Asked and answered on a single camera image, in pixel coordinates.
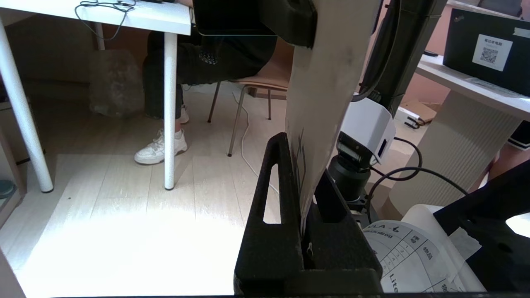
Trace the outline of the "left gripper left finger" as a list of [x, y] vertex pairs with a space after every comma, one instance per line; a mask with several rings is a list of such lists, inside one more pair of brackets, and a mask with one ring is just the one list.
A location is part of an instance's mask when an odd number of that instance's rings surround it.
[[[278, 168], [279, 224], [264, 221], [273, 166]], [[301, 251], [299, 191], [288, 137], [280, 132], [267, 142], [240, 251], [234, 268], [237, 296], [282, 296], [285, 281], [304, 268]]]

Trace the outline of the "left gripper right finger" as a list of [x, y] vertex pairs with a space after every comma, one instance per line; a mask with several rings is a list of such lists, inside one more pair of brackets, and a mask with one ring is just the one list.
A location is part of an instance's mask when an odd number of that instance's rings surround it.
[[325, 171], [306, 218], [308, 288], [316, 293], [382, 293], [382, 268], [335, 181]]

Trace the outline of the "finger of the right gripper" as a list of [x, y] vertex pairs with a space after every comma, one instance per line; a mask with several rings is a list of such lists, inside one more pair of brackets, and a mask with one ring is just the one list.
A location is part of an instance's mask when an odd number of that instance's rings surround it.
[[260, 21], [293, 46], [313, 48], [318, 14], [312, 0], [258, 0]]

